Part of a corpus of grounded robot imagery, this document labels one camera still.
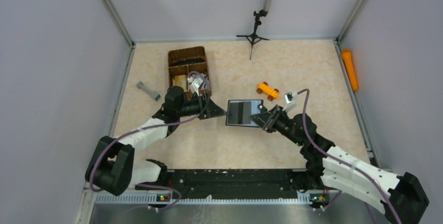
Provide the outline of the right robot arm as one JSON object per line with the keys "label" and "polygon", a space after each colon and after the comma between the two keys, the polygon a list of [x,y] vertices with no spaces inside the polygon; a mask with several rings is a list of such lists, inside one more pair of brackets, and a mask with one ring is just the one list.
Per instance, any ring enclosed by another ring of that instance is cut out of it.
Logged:
{"label": "right robot arm", "polygon": [[318,134],[306,113],[290,118],[277,105],[249,118],[266,132],[279,132],[301,147],[310,187],[326,186],[354,196],[378,210],[390,223],[420,222],[429,199],[415,175],[389,172],[352,156]]}

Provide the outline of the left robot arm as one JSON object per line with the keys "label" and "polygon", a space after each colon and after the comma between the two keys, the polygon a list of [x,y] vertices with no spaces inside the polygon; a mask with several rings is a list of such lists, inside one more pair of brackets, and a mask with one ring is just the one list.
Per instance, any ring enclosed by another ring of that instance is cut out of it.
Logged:
{"label": "left robot arm", "polygon": [[142,182],[161,189],[168,181],[161,166],[154,161],[135,166],[135,154],[167,138],[181,124],[226,114],[208,92],[187,99],[183,88],[172,86],[167,90],[161,108],[143,125],[118,137],[104,136],[98,140],[85,180],[92,191],[106,191],[114,196],[121,195],[130,185]]}

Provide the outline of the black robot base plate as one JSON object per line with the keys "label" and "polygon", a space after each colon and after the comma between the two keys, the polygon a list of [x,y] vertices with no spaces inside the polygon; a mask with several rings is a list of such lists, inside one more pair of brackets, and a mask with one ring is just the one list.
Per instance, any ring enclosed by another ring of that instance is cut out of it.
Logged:
{"label": "black robot base plate", "polygon": [[175,169],[154,184],[177,190],[174,196],[182,199],[295,199],[333,190],[304,169]]}

